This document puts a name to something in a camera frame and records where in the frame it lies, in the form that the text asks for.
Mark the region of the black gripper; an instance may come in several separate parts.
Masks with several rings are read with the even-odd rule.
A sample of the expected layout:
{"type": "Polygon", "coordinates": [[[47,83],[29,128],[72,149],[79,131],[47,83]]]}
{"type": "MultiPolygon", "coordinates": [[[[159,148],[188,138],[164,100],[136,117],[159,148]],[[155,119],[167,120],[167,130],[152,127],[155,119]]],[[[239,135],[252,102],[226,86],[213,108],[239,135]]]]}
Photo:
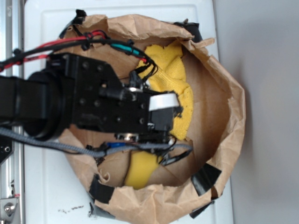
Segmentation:
{"type": "Polygon", "coordinates": [[[148,90],[133,72],[125,84],[110,64],[71,53],[51,55],[46,71],[62,92],[64,128],[75,125],[135,142],[169,141],[180,115],[176,93],[148,90]]]}

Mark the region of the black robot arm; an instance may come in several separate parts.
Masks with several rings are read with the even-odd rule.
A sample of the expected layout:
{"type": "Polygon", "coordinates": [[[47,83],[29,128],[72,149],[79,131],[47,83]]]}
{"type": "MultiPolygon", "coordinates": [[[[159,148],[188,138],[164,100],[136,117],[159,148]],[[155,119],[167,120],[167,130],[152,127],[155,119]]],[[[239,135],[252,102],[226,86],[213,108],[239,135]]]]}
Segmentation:
{"type": "Polygon", "coordinates": [[[26,80],[0,79],[0,123],[22,126],[37,140],[75,125],[119,139],[166,142],[182,110],[176,93],[144,88],[135,72],[124,84],[110,64],[70,53],[51,55],[26,80]]]}

